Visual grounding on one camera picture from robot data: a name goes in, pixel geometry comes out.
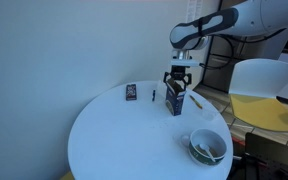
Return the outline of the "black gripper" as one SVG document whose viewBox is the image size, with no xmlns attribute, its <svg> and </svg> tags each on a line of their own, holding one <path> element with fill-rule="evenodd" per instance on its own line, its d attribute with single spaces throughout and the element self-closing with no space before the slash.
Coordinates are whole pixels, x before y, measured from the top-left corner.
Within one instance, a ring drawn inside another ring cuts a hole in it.
<svg viewBox="0 0 288 180">
<path fill-rule="evenodd" d="M 183 78 L 184 88 L 192 83 L 192 75 L 190 73 L 185 75 L 184 66 L 172 66 L 171 72 L 165 72 L 163 76 L 163 82 L 166 83 L 168 79 L 172 78 Z"/>
</svg>

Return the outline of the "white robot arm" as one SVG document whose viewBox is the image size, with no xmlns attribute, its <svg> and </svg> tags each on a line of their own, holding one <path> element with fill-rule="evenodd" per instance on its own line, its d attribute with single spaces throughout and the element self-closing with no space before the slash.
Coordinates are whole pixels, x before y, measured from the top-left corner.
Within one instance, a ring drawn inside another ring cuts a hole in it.
<svg viewBox="0 0 288 180">
<path fill-rule="evenodd" d="M 178 51 L 202 48 L 208 36 L 255 36 L 271 32 L 269 37 L 288 28 L 288 0 L 246 0 L 243 3 L 179 23 L 169 40 Z"/>
</svg>

